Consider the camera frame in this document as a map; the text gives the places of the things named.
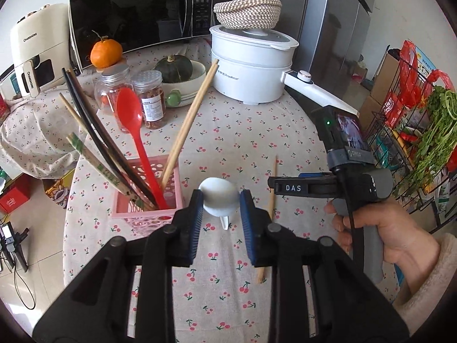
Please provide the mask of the right human hand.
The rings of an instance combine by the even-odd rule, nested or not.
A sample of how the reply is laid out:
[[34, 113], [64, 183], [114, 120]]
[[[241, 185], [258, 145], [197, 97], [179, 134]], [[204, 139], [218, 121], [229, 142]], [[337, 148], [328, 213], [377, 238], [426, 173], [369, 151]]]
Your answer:
[[369, 204], [353, 213], [356, 228], [375, 226], [384, 244], [383, 258], [396, 264], [416, 293], [438, 262], [440, 245], [394, 199]]

